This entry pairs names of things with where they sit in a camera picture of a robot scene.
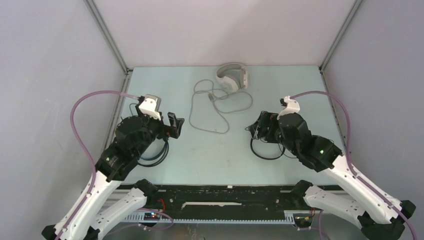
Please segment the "white over-ear headphones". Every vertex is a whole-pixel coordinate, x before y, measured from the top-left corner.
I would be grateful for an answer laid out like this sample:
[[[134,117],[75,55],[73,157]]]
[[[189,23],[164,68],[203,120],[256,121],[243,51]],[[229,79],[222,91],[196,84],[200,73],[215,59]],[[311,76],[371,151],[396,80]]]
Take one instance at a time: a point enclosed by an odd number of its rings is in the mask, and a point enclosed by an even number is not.
[[[227,92],[242,91],[249,87],[249,73],[243,63],[226,63],[219,67],[215,77],[220,87]]]

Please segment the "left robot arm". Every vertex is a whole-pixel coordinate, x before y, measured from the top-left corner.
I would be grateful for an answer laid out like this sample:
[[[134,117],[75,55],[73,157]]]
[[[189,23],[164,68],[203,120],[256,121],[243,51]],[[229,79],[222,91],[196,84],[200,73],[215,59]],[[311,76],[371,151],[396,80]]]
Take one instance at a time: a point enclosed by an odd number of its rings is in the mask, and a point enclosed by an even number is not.
[[[115,138],[94,165],[90,178],[77,202],[65,217],[42,231],[46,240],[100,240],[137,208],[153,208],[158,202],[158,188],[146,179],[137,181],[129,195],[100,212],[109,196],[138,166],[141,155],[156,140],[177,139],[185,122],[169,112],[170,124],[146,114],[124,118],[115,129]]]

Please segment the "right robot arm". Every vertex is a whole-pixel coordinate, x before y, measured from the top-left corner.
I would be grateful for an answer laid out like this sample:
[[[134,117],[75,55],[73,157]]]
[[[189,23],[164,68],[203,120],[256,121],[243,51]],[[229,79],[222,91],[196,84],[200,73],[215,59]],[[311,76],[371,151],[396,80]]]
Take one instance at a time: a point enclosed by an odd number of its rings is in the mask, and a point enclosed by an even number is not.
[[[246,127],[252,140],[282,145],[304,166],[337,182],[352,199],[346,199],[306,180],[300,180],[291,191],[291,204],[297,209],[318,208],[342,218],[356,227],[369,240],[398,240],[407,219],[416,206],[409,200],[391,197],[365,177],[331,140],[313,135],[298,113],[278,116],[262,111]]]

